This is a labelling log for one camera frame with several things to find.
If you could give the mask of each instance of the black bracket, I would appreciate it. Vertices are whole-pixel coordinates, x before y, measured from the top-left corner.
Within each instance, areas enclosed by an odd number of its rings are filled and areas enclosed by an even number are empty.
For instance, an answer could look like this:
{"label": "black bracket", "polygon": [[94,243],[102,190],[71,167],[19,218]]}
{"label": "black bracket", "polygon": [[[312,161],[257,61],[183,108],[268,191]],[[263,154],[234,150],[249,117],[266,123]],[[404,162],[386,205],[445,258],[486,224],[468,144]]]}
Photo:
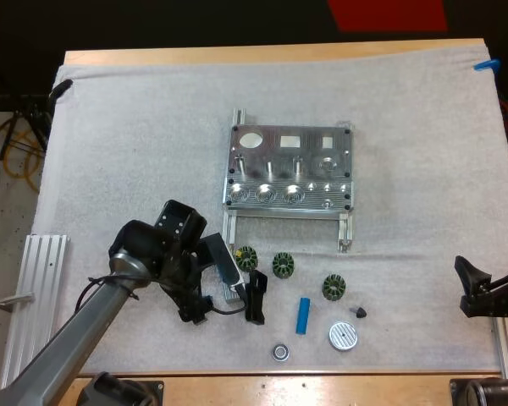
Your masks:
{"label": "black bracket", "polygon": [[508,317],[508,275],[491,282],[490,274],[462,256],[456,257],[455,269],[465,291],[460,307],[467,317]]}

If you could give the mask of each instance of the black clamp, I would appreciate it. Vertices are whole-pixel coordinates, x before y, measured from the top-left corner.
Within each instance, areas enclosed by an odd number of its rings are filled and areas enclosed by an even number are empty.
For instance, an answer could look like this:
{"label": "black clamp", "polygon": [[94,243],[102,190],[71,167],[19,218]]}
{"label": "black clamp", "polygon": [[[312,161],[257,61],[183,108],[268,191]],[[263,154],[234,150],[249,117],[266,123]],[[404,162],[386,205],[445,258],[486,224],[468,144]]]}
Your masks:
{"label": "black clamp", "polygon": [[491,282],[490,274],[462,256],[456,257],[455,269],[465,291],[460,307],[467,317],[508,317],[508,275]]}
{"label": "black clamp", "polygon": [[258,270],[250,272],[251,281],[246,285],[246,303],[245,318],[254,324],[262,325],[265,323],[265,316],[262,312],[263,295],[268,290],[268,277]]}

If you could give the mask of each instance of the small metal ring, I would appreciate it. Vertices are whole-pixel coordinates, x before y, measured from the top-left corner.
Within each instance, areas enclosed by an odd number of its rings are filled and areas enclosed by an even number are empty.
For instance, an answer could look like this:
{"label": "small metal ring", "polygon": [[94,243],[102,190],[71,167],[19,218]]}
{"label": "small metal ring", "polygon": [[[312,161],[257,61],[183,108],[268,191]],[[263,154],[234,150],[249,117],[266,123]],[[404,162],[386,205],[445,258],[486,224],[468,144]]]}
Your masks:
{"label": "small metal ring", "polygon": [[277,344],[273,347],[271,355],[275,361],[284,362],[290,357],[290,351],[284,344]]}

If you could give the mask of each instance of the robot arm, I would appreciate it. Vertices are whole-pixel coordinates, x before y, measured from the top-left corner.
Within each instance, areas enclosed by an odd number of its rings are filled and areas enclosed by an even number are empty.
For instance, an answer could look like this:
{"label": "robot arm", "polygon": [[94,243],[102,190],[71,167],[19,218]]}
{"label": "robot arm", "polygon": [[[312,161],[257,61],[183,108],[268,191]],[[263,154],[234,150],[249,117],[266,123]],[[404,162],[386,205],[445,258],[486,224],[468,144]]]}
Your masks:
{"label": "robot arm", "polygon": [[160,283],[179,306],[183,321],[197,324],[214,309],[211,298],[202,297],[202,271],[217,264],[224,281],[237,289],[247,306],[246,286],[222,238],[214,234],[200,239],[206,224],[194,209],[174,200],[166,203],[156,226],[126,224],[109,249],[111,274],[100,278],[98,290],[0,391],[0,406],[58,404],[125,301],[151,282]]}

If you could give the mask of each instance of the blue clamp tip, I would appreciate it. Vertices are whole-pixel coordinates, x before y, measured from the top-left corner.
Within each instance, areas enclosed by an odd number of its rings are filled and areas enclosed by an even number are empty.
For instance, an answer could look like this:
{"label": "blue clamp tip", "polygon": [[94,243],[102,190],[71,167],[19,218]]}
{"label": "blue clamp tip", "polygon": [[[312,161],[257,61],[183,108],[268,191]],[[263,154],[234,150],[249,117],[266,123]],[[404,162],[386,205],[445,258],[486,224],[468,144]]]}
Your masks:
{"label": "blue clamp tip", "polygon": [[498,73],[500,69],[499,59],[490,59],[488,61],[480,62],[474,65],[474,70],[492,69],[493,72]]}

